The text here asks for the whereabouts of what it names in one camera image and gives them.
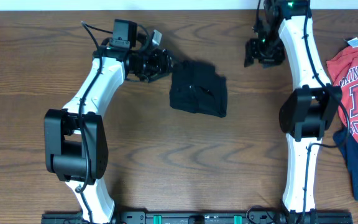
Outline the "black polo shirt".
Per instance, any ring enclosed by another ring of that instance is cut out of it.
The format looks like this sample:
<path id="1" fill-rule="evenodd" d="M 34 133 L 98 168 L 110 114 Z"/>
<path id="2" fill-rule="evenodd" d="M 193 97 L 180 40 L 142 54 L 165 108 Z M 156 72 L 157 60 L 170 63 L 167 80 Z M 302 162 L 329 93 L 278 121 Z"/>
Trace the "black polo shirt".
<path id="1" fill-rule="evenodd" d="M 227 116 L 227 79 L 211 63 L 185 60 L 173 67 L 170 106 L 189 113 Z"/>

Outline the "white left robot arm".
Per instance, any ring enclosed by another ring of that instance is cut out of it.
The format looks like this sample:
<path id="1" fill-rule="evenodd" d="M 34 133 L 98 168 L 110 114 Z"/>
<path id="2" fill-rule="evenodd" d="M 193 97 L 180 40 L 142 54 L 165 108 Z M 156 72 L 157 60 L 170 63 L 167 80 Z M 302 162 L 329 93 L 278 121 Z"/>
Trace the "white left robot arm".
<path id="1" fill-rule="evenodd" d="M 45 213 L 42 223 L 112 223 L 114 200 L 106 187 L 108 144 L 104 115 L 117 89 L 132 73 L 149 82 L 172 71 L 167 49 L 119 50 L 100 46 L 92 67 L 76 95 L 60 110 L 44 117 L 47 170 L 69 186 L 77 198 L 78 213 Z"/>

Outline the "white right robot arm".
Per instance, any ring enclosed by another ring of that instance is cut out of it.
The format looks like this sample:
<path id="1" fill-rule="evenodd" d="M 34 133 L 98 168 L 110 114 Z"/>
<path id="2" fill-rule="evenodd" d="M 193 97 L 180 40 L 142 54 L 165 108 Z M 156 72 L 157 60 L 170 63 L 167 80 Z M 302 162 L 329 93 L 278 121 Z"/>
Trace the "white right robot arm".
<path id="1" fill-rule="evenodd" d="M 287 213 L 315 210 L 314 177 L 318 151 L 340 107 L 342 91 L 331 83 L 313 34 L 310 1 L 259 1 L 245 44 L 244 66 L 290 65 L 292 92 L 278 112 L 288 145 L 287 181 L 282 203 Z"/>

